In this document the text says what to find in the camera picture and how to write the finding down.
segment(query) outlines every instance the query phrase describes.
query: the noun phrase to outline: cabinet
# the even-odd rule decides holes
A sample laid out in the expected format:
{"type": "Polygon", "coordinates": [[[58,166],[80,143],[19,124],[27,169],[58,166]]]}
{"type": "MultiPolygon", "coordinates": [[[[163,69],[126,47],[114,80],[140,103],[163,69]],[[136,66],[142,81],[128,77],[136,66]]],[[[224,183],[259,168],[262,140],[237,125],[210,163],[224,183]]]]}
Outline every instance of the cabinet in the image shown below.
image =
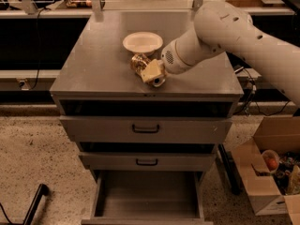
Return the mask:
{"type": "Polygon", "coordinates": [[[61,123],[97,182],[91,218],[82,224],[211,224],[203,217],[201,181],[243,94],[229,59],[223,53],[154,88],[130,69],[133,54],[122,46],[139,31],[155,32],[167,45],[193,15],[92,16],[54,82],[61,123]]]}

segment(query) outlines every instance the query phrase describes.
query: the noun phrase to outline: white robotic arm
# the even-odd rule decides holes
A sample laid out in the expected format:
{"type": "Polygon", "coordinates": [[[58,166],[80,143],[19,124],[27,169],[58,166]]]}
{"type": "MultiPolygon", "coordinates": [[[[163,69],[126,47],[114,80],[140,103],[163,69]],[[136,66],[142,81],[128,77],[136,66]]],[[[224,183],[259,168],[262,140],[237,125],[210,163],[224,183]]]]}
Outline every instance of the white robotic arm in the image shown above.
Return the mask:
{"type": "Polygon", "coordinates": [[[243,59],[300,108],[300,48],[265,34],[246,12],[226,2],[202,5],[194,27],[167,45],[161,59],[169,73],[179,74],[225,51],[243,59]]]}

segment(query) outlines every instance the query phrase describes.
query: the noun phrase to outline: gray tabletop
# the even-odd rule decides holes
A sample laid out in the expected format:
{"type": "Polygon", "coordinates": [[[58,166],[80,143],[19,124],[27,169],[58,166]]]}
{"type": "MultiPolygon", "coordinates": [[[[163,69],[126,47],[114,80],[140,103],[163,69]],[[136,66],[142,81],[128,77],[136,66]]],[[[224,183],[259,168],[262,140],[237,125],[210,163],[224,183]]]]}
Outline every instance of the gray tabletop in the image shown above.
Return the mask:
{"type": "MultiPolygon", "coordinates": [[[[236,97],[243,92],[226,53],[205,60],[181,75],[170,75],[155,88],[142,82],[130,68],[132,52],[122,44],[134,32],[153,32],[163,46],[193,25],[192,10],[103,11],[103,21],[92,16],[69,55],[51,92],[54,96],[236,97]]],[[[151,58],[159,58],[161,50],[151,58]]]]}

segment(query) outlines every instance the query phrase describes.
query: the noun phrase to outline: speckled concrete floor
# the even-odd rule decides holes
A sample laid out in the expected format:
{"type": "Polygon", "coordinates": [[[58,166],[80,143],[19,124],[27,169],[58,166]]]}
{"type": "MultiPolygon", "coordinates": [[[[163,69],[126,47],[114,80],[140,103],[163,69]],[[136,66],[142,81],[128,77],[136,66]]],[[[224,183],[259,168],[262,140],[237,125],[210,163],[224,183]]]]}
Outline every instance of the speckled concrete floor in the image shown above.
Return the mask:
{"type": "MultiPolygon", "coordinates": [[[[281,105],[262,109],[272,113],[281,105]]],[[[294,111],[292,105],[282,115],[294,111]]],[[[251,116],[234,116],[226,149],[248,140],[262,119],[254,106],[251,116]]],[[[23,221],[40,183],[51,193],[43,197],[33,225],[77,225],[90,217],[96,183],[78,159],[55,106],[0,106],[0,133],[0,203],[12,221],[23,221]]],[[[245,191],[230,192],[217,162],[203,181],[203,209],[205,219],[216,225],[291,223],[287,215],[255,217],[245,191]]],[[[2,212],[0,221],[5,221],[2,212]]]]}

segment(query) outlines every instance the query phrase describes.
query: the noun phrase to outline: box flap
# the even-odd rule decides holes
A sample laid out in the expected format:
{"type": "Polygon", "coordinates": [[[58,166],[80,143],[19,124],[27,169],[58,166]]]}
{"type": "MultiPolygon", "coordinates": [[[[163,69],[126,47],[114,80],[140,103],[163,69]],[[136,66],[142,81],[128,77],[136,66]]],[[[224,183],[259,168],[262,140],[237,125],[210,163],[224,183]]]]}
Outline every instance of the box flap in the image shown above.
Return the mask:
{"type": "Polygon", "coordinates": [[[260,172],[268,171],[263,156],[253,139],[235,147],[232,150],[232,158],[249,197],[281,196],[272,176],[257,176],[252,168],[253,165],[260,172]]]}
{"type": "Polygon", "coordinates": [[[299,152],[300,117],[264,117],[253,138],[260,150],[299,152]]]}
{"type": "Polygon", "coordinates": [[[292,225],[300,225],[300,194],[284,196],[292,225]]]}

